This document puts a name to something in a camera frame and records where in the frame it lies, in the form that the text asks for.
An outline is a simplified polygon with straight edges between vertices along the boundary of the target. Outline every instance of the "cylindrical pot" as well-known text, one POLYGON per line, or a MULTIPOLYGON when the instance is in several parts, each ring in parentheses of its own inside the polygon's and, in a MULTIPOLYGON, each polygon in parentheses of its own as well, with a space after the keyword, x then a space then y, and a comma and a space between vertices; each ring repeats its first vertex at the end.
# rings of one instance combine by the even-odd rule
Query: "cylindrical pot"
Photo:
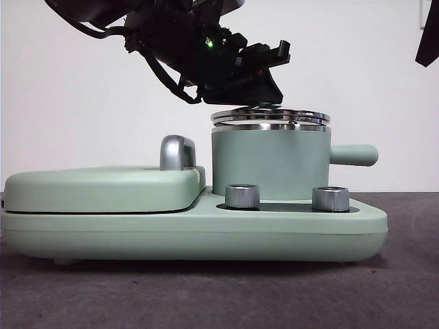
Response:
POLYGON ((262 200, 311 199, 327 186, 329 163, 372 165, 371 145, 346 145, 331 152, 329 117, 322 113, 241 108, 212 115, 213 193, 231 184, 258 185, 262 200))

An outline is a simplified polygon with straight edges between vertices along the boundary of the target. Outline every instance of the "mint green base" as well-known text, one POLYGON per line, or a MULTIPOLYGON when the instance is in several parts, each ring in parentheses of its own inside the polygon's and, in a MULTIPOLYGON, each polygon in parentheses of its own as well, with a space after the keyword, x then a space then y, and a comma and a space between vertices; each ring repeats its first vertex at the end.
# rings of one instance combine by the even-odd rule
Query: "mint green base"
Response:
POLYGON ((5 209, 21 212, 153 212, 189 207, 206 186, 203 167, 111 166, 17 173, 5 209))
POLYGON ((33 257, 121 260, 307 260, 374 256, 387 215, 351 200, 349 214, 222 210, 206 188, 193 208, 148 215, 38 215, 3 211, 1 231, 33 257))

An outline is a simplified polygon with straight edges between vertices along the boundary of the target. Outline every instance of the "metal lid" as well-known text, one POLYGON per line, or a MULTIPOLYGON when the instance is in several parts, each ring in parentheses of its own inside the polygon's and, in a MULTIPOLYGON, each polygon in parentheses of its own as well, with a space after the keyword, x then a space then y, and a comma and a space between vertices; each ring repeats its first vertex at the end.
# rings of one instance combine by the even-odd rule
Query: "metal lid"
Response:
POLYGON ((311 130, 330 131, 326 114, 288 110, 280 105, 247 106, 212 114, 213 132, 229 130, 311 130))

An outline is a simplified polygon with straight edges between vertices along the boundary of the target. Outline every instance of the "pot handle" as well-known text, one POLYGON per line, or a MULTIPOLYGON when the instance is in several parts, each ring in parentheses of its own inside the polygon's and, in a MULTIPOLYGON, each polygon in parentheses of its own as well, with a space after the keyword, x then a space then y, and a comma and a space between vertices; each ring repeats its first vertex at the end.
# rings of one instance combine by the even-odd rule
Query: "pot handle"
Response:
POLYGON ((333 145, 329 163, 332 165, 373 166, 378 161, 378 150, 373 145, 333 145))

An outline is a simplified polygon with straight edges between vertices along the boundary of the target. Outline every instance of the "green led light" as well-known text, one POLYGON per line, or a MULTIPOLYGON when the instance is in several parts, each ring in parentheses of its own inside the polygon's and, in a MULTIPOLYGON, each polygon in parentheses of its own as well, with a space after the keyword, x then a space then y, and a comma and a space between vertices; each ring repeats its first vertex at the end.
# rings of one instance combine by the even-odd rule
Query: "green led light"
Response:
POLYGON ((213 40, 211 40, 210 38, 206 38, 206 45, 207 45, 207 47, 209 47, 209 48, 213 48, 213 46, 215 45, 214 43, 213 43, 213 40))

